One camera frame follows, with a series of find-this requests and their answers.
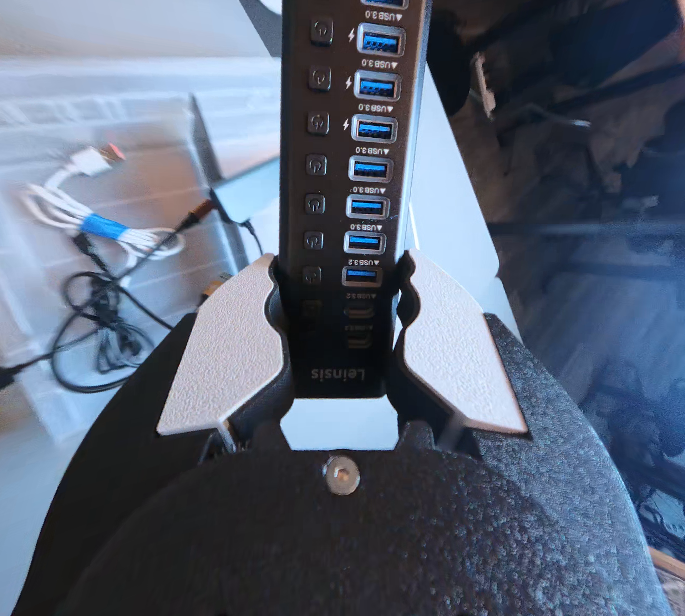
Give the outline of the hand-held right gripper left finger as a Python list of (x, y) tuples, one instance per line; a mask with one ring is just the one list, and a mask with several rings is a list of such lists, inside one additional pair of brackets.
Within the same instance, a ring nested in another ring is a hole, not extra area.
[(161, 412), (162, 436), (217, 430), (252, 438), (293, 404), (285, 316), (265, 254), (201, 305)]

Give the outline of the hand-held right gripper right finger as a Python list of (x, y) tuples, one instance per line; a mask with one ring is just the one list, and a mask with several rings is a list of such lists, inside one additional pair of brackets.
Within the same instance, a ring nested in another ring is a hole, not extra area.
[(481, 306), (419, 250), (398, 263), (401, 324), (392, 356), (392, 405), (430, 424), (437, 439), (464, 428), (528, 433)]

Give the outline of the black braided cable orange plug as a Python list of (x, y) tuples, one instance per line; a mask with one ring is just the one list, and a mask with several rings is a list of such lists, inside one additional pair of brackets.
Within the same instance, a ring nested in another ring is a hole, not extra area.
[(87, 301), (73, 307), (72, 313), (66, 318), (64, 324), (57, 331), (53, 345), (48, 352), (24, 363), (7, 367), (2, 366), (1, 390), (3, 391), (12, 385), (16, 380), (15, 377), (27, 370), (29, 367), (32, 367), (43, 361), (52, 361), (55, 355), (71, 349), (74, 345), (84, 342), (89, 337), (88, 335), (76, 338), (75, 340), (67, 343), (63, 343), (62, 338), (69, 327), (77, 320), (77, 318), (87, 316), (86, 312), (88, 310), (94, 310), (98, 301), (102, 297), (106, 297), (111, 290), (121, 288), (119, 284), (124, 278), (131, 276), (135, 271), (143, 267), (147, 261), (152, 259), (153, 256), (156, 255), (160, 250), (167, 247), (171, 241), (175, 239), (180, 240), (181, 235), (185, 231), (201, 223), (212, 211), (216, 209), (217, 205), (211, 199), (202, 201), (198, 206), (187, 213), (180, 224), (172, 229), (171, 233), (167, 234), (159, 243), (155, 244), (149, 252), (143, 255), (143, 257), (137, 259), (137, 261), (130, 268), (125, 269), (124, 272), (119, 275), (108, 278), (98, 290), (91, 294)]

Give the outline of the black multi-port usb hub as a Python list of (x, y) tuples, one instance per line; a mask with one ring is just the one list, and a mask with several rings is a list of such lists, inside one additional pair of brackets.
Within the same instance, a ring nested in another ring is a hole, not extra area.
[(384, 394), (432, 0), (281, 0), (279, 291), (297, 398)]

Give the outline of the clear plastic storage bin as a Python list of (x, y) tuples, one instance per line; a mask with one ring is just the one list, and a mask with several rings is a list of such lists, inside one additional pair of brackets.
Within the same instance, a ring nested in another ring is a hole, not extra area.
[(214, 190), (216, 213), (180, 252), (133, 274), (133, 294), (169, 323), (191, 311), (216, 275), (278, 250), (278, 162), (209, 184), (194, 151), (189, 96), (266, 89), (280, 63), (266, 58), (141, 61), (18, 60), (1, 64), (1, 359), (50, 349), (69, 313), (64, 280), (95, 265), (74, 246), (93, 213), (151, 238)]

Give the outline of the thin flat metal panel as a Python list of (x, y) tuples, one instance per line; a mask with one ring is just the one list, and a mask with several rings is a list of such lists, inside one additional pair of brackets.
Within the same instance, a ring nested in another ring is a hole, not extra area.
[(279, 94), (266, 89), (196, 92), (189, 96), (194, 151), (209, 184), (278, 158)]

